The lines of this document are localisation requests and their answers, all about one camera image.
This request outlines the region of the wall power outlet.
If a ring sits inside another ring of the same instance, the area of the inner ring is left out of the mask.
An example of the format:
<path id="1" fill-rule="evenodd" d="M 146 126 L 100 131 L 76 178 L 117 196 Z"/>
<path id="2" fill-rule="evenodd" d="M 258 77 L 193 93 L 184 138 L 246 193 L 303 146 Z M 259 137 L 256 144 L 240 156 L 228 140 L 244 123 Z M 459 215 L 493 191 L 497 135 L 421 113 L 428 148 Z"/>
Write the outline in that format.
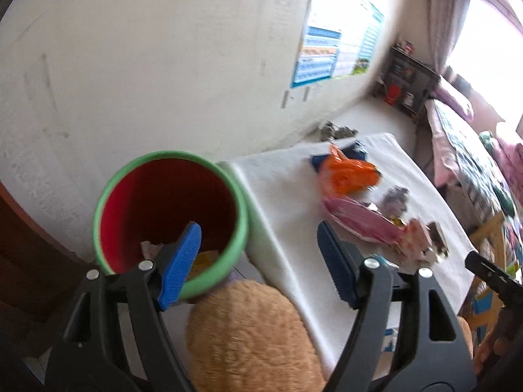
<path id="1" fill-rule="evenodd" d="M 307 102 L 307 101 L 309 100 L 310 95 L 311 95 L 311 87 L 310 87 L 310 86 L 307 86 L 307 87 L 304 89 L 304 93 L 303 93 L 302 101 L 303 101 L 303 102 Z"/>

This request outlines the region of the plaid patchwork bed cover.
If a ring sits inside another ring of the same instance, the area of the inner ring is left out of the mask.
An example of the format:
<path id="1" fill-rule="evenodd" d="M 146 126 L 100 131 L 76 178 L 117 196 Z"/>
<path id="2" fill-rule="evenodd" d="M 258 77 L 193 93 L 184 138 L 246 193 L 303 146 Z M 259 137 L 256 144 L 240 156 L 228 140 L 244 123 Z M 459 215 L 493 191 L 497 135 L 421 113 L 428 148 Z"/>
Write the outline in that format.
<path id="1" fill-rule="evenodd" d="M 433 180 L 450 195 L 451 209 L 466 226 L 502 212 L 508 227 L 522 232 L 522 217 L 497 163 L 478 134 L 442 101 L 426 102 L 431 132 Z"/>

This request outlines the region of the green number wall poster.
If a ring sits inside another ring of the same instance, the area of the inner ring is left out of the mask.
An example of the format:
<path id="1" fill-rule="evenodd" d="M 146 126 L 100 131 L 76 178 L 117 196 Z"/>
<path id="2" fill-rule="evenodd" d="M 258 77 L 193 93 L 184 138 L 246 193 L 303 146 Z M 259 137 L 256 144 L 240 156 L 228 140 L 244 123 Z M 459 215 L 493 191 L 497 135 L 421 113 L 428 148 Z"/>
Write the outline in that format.
<path id="1" fill-rule="evenodd" d="M 363 34 L 359 51 L 357 52 L 355 65 L 351 73 L 352 75 L 362 73 L 364 74 L 367 72 L 371 64 L 378 40 L 380 38 L 380 31 L 382 28 L 384 15 L 373 4 L 369 4 L 367 12 L 369 13 L 370 17 Z"/>

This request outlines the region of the purple pillow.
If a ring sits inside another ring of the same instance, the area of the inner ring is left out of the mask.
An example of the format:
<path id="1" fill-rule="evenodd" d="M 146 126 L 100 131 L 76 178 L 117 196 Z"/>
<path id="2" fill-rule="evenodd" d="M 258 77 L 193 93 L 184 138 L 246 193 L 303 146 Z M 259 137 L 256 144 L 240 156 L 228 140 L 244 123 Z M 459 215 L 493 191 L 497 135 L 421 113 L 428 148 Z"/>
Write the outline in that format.
<path id="1" fill-rule="evenodd" d="M 474 110 L 471 101 L 458 89 L 456 89 L 443 76 L 439 78 L 434 87 L 432 98 L 443 102 L 454 110 L 463 120 L 471 123 L 474 118 Z"/>

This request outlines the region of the white milk carton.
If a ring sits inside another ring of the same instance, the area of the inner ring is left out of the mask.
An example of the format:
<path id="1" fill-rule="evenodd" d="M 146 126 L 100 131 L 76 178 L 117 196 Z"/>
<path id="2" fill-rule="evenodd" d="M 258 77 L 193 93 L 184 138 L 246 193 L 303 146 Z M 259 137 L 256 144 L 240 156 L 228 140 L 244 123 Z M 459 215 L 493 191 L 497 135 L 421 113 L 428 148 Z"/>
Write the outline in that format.
<path id="1" fill-rule="evenodd" d="M 399 328 L 391 327 L 385 330 L 383 342 L 381 346 L 382 352 L 394 352 L 396 350 L 396 342 L 398 338 Z"/>

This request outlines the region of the wall switch plate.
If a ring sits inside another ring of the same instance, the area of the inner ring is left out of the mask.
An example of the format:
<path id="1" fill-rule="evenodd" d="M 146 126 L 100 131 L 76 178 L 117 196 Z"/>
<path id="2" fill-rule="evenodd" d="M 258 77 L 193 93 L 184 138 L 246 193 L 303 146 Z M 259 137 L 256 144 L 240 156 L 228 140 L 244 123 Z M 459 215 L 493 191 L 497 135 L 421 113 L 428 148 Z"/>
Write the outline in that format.
<path id="1" fill-rule="evenodd" d="M 289 107 L 293 103 L 293 101 L 294 101 L 294 96 L 292 94 L 292 91 L 285 90 L 284 96 L 283 96 L 282 102 L 281 102 L 281 108 L 285 109 L 285 108 Z"/>

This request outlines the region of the grey shoes on floor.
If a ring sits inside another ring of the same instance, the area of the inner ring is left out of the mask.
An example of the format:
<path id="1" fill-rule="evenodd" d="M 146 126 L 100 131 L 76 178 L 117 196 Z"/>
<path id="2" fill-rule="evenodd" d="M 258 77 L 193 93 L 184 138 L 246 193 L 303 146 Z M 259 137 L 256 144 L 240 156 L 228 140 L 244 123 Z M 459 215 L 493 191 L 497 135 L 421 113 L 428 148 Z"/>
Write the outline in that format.
<path id="1" fill-rule="evenodd" d="M 319 128 L 319 139 L 321 142 L 331 142 L 345 138 L 351 138 L 358 135 L 357 129 L 348 126 L 337 126 L 331 121 L 327 121 Z"/>

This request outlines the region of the red bucket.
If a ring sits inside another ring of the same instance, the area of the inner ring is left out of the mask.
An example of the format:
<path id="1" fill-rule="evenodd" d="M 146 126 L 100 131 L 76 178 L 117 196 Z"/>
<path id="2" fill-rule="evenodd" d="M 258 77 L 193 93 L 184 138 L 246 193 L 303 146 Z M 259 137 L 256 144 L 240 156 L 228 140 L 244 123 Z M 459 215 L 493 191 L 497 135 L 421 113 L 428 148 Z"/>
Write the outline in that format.
<path id="1" fill-rule="evenodd" d="M 388 105 L 394 106 L 401 96 L 401 86 L 390 84 L 385 89 L 385 101 Z"/>

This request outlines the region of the pink white candy wrapper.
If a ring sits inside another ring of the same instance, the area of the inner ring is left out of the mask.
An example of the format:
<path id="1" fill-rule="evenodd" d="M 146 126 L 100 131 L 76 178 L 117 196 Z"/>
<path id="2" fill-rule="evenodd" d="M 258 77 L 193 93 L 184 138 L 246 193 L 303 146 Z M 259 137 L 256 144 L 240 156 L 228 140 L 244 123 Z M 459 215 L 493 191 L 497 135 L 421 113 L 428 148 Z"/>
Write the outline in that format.
<path id="1" fill-rule="evenodd" d="M 431 265 L 436 261 L 429 230 L 419 219 L 411 219 L 397 245 L 403 263 Z"/>

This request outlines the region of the white chart wall poster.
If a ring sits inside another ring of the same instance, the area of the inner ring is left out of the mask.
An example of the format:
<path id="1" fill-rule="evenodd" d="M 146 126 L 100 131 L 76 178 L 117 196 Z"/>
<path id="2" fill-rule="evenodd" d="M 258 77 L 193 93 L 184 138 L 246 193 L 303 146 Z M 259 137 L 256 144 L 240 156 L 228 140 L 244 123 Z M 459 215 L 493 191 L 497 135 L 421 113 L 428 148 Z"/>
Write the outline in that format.
<path id="1" fill-rule="evenodd" d="M 341 31 L 338 56 L 332 73 L 334 79 L 352 75 L 368 27 L 368 7 L 355 4 L 351 9 L 348 23 Z"/>

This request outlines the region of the red green trash bin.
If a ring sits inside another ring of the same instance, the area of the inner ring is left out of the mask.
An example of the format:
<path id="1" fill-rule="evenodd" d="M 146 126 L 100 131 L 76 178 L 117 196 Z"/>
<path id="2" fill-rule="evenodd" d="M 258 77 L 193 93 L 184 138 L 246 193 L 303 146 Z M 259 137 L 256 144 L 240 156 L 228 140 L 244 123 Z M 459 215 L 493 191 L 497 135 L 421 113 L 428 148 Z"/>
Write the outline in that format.
<path id="1" fill-rule="evenodd" d="M 157 151 L 123 166 L 107 182 L 93 218 L 97 263 L 107 274 L 128 272 L 143 259 L 142 242 L 175 242 L 186 225 L 200 225 L 200 251 L 216 251 L 211 266 L 186 281 L 183 300 L 225 281 L 245 248 L 249 219 L 244 194 L 223 168 L 183 151 Z"/>

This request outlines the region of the pink window curtain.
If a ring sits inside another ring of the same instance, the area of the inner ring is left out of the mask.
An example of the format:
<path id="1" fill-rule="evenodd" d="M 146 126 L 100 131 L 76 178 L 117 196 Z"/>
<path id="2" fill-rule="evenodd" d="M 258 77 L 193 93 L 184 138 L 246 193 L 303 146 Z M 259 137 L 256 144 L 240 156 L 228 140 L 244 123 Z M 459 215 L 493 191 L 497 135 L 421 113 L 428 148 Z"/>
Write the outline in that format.
<path id="1" fill-rule="evenodd" d="M 441 74 L 461 34 L 471 0 L 427 0 L 427 33 L 430 56 Z"/>

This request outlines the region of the orange snack wrapper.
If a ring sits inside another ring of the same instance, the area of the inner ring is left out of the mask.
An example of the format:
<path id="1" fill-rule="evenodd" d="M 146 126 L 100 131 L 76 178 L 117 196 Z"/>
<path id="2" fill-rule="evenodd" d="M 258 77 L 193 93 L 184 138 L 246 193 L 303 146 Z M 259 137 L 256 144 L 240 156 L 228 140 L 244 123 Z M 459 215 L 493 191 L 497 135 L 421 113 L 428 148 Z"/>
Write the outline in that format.
<path id="1" fill-rule="evenodd" d="M 348 158 L 339 147 L 330 145 L 330 153 L 318 171 L 319 187 L 324 196 L 348 196 L 376 186 L 381 172 L 365 160 Z"/>

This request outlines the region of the grey paper ball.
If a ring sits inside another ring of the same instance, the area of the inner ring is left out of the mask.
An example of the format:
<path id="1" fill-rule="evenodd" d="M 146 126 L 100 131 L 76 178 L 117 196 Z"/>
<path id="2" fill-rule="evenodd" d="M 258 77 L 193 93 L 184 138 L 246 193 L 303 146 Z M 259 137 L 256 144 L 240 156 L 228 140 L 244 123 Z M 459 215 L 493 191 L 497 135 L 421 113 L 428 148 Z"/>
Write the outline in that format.
<path id="1" fill-rule="evenodd" d="M 381 201 L 380 211 L 388 218 L 401 217 L 407 211 L 409 193 L 407 188 L 390 188 Z"/>

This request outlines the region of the large pink snack bag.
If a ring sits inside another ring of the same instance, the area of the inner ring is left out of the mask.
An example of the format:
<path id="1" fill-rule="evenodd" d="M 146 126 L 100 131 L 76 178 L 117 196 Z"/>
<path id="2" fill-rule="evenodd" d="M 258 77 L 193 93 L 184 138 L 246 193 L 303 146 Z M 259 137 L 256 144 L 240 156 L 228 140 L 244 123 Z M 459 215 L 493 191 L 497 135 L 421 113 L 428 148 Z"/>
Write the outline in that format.
<path id="1" fill-rule="evenodd" d="M 340 227 L 365 242 L 395 245 L 404 236 L 402 228 L 354 199 L 324 197 L 322 206 Z"/>

